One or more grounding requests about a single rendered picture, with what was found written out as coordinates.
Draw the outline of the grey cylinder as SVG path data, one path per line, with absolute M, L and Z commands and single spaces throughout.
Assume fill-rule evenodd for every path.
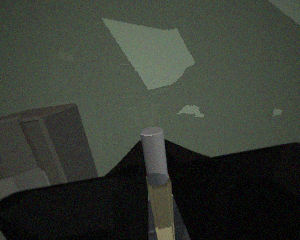
M 148 127 L 140 132 L 147 188 L 158 240 L 175 240 L 172 187 L 167 170 L 164 132 Z

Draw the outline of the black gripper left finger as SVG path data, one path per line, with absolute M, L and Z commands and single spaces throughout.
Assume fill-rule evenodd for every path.
M 105 176 L 14 192 L 0 200 L 7 240 L 52 240 L 112 228 L 118 240 L 149 240 L 142 141 Z

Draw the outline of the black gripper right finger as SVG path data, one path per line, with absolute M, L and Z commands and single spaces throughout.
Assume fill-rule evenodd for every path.
M 209 157 L 164 142 L 172 194 L 191 240 L 225 240 L 232 187 L 300 172 L 300 143 Z

